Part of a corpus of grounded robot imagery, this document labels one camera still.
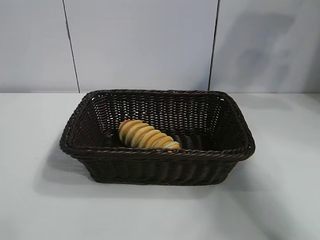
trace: dark brown wicker basket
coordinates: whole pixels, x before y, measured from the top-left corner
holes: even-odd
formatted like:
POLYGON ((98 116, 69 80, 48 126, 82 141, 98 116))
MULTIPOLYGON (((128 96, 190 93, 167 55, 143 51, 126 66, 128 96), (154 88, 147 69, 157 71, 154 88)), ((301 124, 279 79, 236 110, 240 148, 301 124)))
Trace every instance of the dark brown wicker basket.
POLYGON ((65 126, 60 148, 100 183, 213 185, 249 158, 255 142, 234 100, 218 91, 99 90, 88 93, 65 126), (119 124, 139 119, 182 149, 128 148, 119 124))

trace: white table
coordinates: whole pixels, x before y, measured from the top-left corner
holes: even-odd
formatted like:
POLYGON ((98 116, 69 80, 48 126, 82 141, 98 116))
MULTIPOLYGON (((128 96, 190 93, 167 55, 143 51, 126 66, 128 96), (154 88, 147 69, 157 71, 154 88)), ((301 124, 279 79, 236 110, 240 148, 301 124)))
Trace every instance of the white table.
POLYGON ((1 240, 318 240, 320 94, 231 94, 256 141, 215 186, 100 184, 59 150, 83 94, 0 94, 1 240))

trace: wicker basket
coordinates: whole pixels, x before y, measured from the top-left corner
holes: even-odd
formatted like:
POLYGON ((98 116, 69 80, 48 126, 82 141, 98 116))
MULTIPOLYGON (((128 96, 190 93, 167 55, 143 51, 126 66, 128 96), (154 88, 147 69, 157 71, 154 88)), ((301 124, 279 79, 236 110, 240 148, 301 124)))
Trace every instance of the wicker basket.
POLYGON ((88 93, 65 126, 60 148, 100 183, 213 185, 249 158, 255 142, 234 100, 218 91, 99 90, 88 93), (128 148, 119 124, 139 119, 182 149, 128 148))

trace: bread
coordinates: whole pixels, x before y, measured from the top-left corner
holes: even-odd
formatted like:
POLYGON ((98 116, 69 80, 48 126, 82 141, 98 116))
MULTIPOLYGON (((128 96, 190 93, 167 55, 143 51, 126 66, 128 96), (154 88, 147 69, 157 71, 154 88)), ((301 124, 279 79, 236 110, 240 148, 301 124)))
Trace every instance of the bread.
POLYGON ((156 130, 141 120, 125 120, 119 125, 119 138, 130 148, 179 149, 180 145, 171 136, 156 130))

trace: basket rim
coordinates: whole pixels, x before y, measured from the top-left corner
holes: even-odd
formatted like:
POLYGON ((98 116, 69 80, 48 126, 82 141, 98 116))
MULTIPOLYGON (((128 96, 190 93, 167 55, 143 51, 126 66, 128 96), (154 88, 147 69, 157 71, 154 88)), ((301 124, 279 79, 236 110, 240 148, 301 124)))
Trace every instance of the basket rim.
POLYGON ((236 102, 233 100, 231 96, 222 91, 204 91, 204 90, 147 90, 147 89, 104 89, 104 90, 96 90, 88 92, 78 104, 71 117, 67 121, 65 128, 63 130, 59 146, 61 150, 69 155, 86 158, 88 159, 97 159, 104 158, 108 154, 112 154, 113 156, 122 156, 122 155, 130 155, 133 158, 175 158, 175 159, 188 159, 188 158, 201 158, 201 159, 219 159, 223 158, 228 161, 243 161, 248 159, 255 152, 255 142, 252 137, 252 134, 248 128, 248 125, 238 107, 236 102), (235 120, 238 122, 239 126, 241 126, 246 138, 246 144, 242 147, 234 148, 234 149, 225 149, 225 150, 192 150, 192 149, 171 149, 171 148, 131 148, 131 147, 97 147, 97 146, 80 146, 70 144, 70 133, 72 126, 77 123, 77 117, 80 116, 83 111, 88 106, 90 100, 98 94, 105 93, 146 93, 146 94, 177 94, 177 95, 212 95, 217 94, 222 97, 225 97, 234 114, 238 116, 235 120))

